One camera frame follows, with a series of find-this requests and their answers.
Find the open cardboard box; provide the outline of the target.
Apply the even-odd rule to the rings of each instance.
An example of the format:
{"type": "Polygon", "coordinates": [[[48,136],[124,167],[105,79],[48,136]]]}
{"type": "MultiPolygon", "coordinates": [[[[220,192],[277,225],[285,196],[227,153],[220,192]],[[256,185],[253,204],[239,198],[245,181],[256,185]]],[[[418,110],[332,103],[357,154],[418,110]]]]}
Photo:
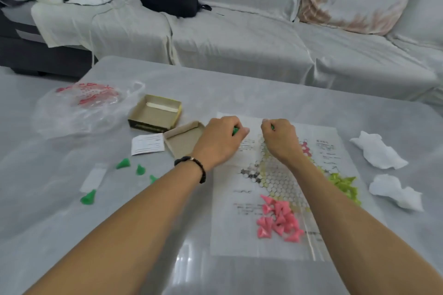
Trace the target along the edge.
{"type": "Polygon", "coordinates": [[[144,95],[128,116],[131,128],[151,133],[164,133],[175,128],[182,112],[180,101],[144,95]]]}

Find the person's right hand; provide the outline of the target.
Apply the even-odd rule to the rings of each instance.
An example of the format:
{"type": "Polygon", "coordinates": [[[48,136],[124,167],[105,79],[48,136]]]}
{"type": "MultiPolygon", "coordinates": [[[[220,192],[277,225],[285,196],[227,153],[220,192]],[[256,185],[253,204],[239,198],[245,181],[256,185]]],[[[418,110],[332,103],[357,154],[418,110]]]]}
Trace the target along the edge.
{"type": "Polygon", "coordinates": [[[305,156],[295,127],[287,119],[272,119],[275,130],[264,142],[271,155],[290,169],[299,168],[305,156]]]}

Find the paper hexagon game board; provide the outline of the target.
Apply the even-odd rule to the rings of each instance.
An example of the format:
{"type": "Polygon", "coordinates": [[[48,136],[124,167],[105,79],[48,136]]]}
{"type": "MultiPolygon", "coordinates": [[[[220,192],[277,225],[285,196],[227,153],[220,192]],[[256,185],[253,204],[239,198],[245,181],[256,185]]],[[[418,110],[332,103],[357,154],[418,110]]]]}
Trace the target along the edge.
{"type": "MultiPolygon", "coordinates": [[[[239,150],[213,173],[210,252],[216,256],[330,261],[311,208],[294,175],[268,151],[261,118],[238,116],[250,133],[239,150]],[[273,233],[258,239],[257,219],[262,215],[260,195],[293,204],[304,236],[299,243],[284,242],[273,233]]],[[[386,225],[384,213],[361,180],[357,168],[333,127],[292,123],[304,156],[328,179],[332,173],[355,176],[360,207],[386,225]]]]}

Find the pile of yellow-green cone pieces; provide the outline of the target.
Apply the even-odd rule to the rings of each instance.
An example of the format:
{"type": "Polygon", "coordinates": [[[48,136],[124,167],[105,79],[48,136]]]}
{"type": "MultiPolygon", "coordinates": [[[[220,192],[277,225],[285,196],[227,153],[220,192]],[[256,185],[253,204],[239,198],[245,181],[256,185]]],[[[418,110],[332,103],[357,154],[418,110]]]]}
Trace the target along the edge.
{"type": "Polygon", "coordinates": [[[355,176],[342,177],[339,173],[332,173],[329,175],[328,179],[349,199],[354,201],[357,205],[361,205],[361,201],[358,199],[358,188],[353,186],[353,182],[356,180],[355,176]]]}

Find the white paper slip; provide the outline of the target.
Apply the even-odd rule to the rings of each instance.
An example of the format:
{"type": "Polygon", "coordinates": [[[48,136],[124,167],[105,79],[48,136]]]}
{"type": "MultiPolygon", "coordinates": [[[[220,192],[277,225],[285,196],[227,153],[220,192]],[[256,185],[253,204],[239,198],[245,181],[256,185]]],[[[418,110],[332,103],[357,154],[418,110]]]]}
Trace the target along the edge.
{"type": "Polygon", "coordinates": [[[139,135],[131,140],[131,156],[164,151],[163,133],[139,135]]]}

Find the person's left forearm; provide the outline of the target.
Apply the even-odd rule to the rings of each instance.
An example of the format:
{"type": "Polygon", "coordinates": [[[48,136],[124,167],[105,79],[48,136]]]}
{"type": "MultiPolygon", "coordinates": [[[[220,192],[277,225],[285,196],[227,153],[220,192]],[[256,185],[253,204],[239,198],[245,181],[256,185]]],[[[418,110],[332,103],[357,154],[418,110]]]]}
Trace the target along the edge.
{"type": "Polygon", "coordinates": [[[24,295],[135,295],[202,180],[189,158],[125,203],[24,295]]]}

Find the cardboard box lid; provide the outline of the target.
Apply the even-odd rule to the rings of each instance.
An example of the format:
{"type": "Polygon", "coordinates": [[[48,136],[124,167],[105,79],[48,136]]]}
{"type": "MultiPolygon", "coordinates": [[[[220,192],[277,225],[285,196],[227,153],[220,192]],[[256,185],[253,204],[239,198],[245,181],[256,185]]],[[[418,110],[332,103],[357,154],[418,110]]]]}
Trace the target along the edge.
{"type": "Polygon", "coordinates": [[[164,143],[174,159],[188,156],[204,132],[205,125],[193,121],[163,133],[164,143]]]}

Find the pile of pink cone pieces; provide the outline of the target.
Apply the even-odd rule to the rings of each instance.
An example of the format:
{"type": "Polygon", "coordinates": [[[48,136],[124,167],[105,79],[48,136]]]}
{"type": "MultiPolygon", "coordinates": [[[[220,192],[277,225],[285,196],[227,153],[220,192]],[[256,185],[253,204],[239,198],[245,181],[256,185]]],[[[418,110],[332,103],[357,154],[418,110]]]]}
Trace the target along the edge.
{"type": "Polygon", "coordinates": [[[305,231],[296,218],[293,204],[271,196],[260,195],[260,197],[263,204],[262,215],[256,221],[258,239],[271,239],[275,233],[284,242],[299,243],[305,231]]]}

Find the person's left hand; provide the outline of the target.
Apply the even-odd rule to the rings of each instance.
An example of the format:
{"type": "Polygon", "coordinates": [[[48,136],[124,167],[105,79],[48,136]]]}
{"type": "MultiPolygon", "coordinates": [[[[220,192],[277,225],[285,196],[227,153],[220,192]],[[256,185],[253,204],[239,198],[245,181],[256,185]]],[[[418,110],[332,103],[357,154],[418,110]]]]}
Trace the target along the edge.
{"type": "Polygon", "coordinates": [[[198,160],[206,171],[225,163],[241,145],[236,142],[236,135],[232,136],[234,126],[246,128],[237,116],[212,118],[191,152],[191,157],[198,160]]]}

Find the clear plastic bag red print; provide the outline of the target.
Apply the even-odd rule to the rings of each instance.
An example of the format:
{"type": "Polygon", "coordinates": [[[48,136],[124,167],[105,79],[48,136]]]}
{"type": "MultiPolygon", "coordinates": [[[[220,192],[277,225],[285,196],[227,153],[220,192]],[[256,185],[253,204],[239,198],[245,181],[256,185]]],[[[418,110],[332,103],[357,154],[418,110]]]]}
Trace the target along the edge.
{"type": "Polygon", "coordinates": [[[36,102],[30,125],[47,140],[104,133],[126,120],[145,88],[138,80],[76,82],[59,87],[36,102]]]}

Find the person's right forearm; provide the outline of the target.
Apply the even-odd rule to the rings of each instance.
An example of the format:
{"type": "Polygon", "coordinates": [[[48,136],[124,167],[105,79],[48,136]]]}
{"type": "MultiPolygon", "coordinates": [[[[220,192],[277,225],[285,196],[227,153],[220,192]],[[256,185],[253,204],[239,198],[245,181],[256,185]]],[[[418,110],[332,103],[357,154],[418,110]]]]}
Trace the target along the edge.
{"type": "Polygon", "coordinates": [[[351,295],[443,295],[443,277],[393,231],[346,197],[304,155],[284,159],[351,295]]]}

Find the grey covered sofa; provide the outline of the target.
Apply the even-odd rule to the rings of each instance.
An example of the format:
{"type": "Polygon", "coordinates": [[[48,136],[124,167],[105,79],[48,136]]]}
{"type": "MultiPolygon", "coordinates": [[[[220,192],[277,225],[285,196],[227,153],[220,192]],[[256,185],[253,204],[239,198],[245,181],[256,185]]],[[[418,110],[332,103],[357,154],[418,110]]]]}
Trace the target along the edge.
{"type": "Polygon", "coordinates": [[[420,101],[443,115],[443,0],[408,0],[384,36],[299,21],[300,0],[198,0],[178,18],[140,0],[0,0],[0,65],[80,76],[107,56],[420,101]]]}

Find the small clear plastic bag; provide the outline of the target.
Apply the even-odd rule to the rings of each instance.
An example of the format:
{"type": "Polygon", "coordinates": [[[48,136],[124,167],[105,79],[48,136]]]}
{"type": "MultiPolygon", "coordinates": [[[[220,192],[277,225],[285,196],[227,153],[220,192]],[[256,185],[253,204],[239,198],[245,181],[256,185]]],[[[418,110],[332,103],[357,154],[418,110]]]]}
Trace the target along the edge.
{"type": "Polygon", "coordinates": [[[92,170],[87,175],[79,191],[81,193],[87,194],[93,190],[97,190],[108,171],[108,167],[109,165],[104,163],[95,164],[92,170]]]}

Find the crumpled white tissue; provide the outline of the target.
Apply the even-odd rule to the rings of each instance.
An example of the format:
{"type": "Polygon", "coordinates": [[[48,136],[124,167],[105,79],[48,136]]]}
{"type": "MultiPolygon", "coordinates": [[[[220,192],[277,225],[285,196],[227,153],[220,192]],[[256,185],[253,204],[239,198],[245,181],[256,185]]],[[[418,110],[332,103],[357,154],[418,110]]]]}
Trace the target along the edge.
{"type": "Polygon", "coordinates": [[[364,158],[378,169],[401,169],[409,164],[390,146],[387,146],[379,134],[361,131],[360,136],[351,138],[350,142],[363,151],[364,158]]]}
{"type": "Polygon", "coordinates": [[[409,186],[403,188],[400,180],[393,175],[376,175],[368,190],[372,195],[392,199],[400,208],[424,212],[422,193],[409,186]]]}

